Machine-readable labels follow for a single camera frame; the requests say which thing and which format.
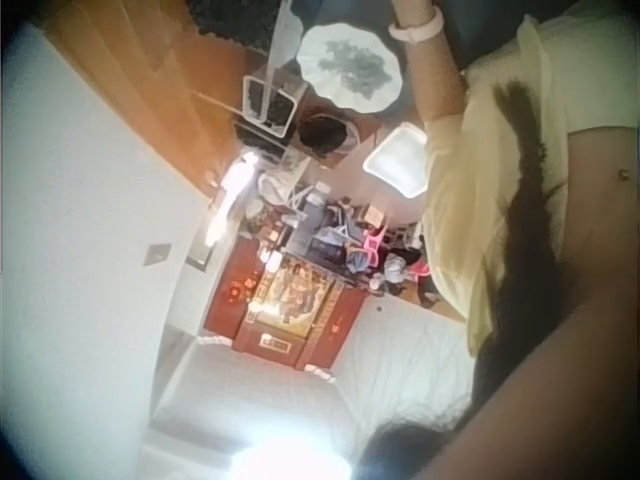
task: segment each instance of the bright light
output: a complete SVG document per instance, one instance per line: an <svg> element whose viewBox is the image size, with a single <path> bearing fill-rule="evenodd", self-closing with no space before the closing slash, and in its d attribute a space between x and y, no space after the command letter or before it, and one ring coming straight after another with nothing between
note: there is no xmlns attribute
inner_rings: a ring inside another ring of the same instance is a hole
<svg viewBox="0 0 640 480"><path fill-rule="evenodd" d="M271 257L271 250L265 248L262 252L260 252L260 261L262 263L267 263L269 258Z"/></svg>
<svg viewBox="0 0 640 480"><path fill-rule="evenodd" d="M207 237L204 243L207 247L213 247L220 240L227 230L227 216L216 214L207 229Z"/></svg>
<svg viewBox="0 0 640 480"><path fill-rule="evenodd" d="M253 150L249 150L242 155L242 159L251 166L256 166L260 161L260 157Z"/></svg>
<svg viewBox="0 0 640 480"><path fill-rule="evenodd" d="M256 302L255 300L249 302L249 311L251 313L258 313L262 311L262 304L260 302Z"/></svg>
<svg viewBox="0 0 640 480"><path fill-rule="evenodd" d="M218 240L222 238L227 230L227 216L231 210L231 206L235 200L235 196L226 193L222 199L222 203L218 208L215 216L211 219L209 228L207 229L207 237L205 238L205 245L207 247L213 247Z"/></svg>
<svg viewBox="0 0 640 480"><path fill-rule="evenodd" d="M265 265L264 268L269 273L276 273L280 268L281 263L282 263L282 253L274 250L273 252L271 252L271 255L269 256L269 260L267 261L267 264Z"/></svg>
<svg viewBox="0 0 640 480"><path fill-rule="evenodd" d="M280 315L280 305L263 305L262 311L267 315L277 317Z"/></svg>
<svg viewBox="0 0 640 480"><path fill-rule="evenodd" d="M254 173L255 167L253 165L236 162L229 167L220 185L228 192L228 195L235 198L249 184Z"/></svg>
<svg viewBox="0 0 640 480"><path fill-rule="evenodd" d="M233 458L229 480L349 480L351 466L339 455L298 441L270 442Z"/></svg>

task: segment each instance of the white bracelet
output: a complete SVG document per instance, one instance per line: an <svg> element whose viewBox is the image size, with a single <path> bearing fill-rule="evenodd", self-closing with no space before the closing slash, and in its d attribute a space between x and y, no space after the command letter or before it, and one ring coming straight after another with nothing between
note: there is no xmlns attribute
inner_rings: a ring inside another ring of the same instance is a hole
<svg viewBox="0 0 640 480"><path fill-rule="evenodd" d="M436 10L436 16L428 23L420 27L411 28L398 28L396 25L391 24L389 25L389 35L400 42L405 42L410 45L431 40L438 35L444 27L442 12L438 7L434 8Z"/></svg>

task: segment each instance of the yellow shirt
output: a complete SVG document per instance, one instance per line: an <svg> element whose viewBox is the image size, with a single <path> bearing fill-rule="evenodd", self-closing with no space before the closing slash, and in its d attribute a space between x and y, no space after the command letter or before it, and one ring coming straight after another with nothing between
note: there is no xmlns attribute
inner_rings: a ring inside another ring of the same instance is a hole
<svg viewBox="0 0 640 480"><path fill-rule="evenodd" d="M637 126L637 30L616 16L561 17L543 26L526 18L516 41L474 63L466 77L464 114L425 125L430 172L423 226L433 280L467 319L475 356L492 328L484 268L496 280L503 274L501 212L520 175L516 137L493 87L519 79L534 93L551 188L567 178L569 133ZM557 254L568 188L550 204Z"/></svg>

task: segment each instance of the white wall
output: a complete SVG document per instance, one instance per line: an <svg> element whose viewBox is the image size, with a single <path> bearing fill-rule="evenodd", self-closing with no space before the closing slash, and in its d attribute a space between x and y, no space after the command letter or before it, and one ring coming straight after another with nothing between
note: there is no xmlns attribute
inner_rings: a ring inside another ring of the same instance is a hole
<svg viewBox="0 0 640 480"><path fill-rule="evenodd" d="M473 365L462 324L387 295L365 301L333 374L369 434L388 420L457 416Z"/></svg>
<svg viewBox="0 0 640 480"><path fill-rule="evenodd" d="M2 426L36 478L131 479L207 202L35 29L3 60Z"/></svg>
<svg viewBox="0 0 640 480"><path fill-rule="evenodd" d="M239 222L229 221L225 235L216 243L206 271L185 263L169 307L167 323L190 335L199 335L222 272L235 245Z"/></svg>
<svg viewBox="0 0 640 480"><path fill-rule="evenodd" d="M137 480L224 480L231 459L150 429L145 435Z"/></svg>
<svg viewBox="0 0 640 480"><path fill-rule="evenodd" d="M284 436L349 456L359 436L333 385L221 345L195 347L173 397L152 426L230 455Z"/></svg>

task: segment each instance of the pink object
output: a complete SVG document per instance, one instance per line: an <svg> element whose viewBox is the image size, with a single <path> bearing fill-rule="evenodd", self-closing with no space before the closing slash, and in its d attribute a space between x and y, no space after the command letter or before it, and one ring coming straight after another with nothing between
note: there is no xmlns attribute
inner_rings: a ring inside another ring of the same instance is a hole
<svg viewBox="0 0 640 480"><path fill-rule="evenodd" d="M378 263L380 262L378 249L380 248L380 245L382 245L382 239L384 238L384 234L386 233L386 231L387 225L384 225L377 234L373 235L371 234L371 232L367 232L364 237L362 249L367 252L369 266L372 268L376 268L378 266Z"/></svg>
<svg viewBox="0 0 640 480"><path fill-rule="evenodd" d="M428 277L431 275L431 268L429 268L429 265L424 260L420 259L409 267L409 275L412 275L416 279L418 277Z"/></svg>

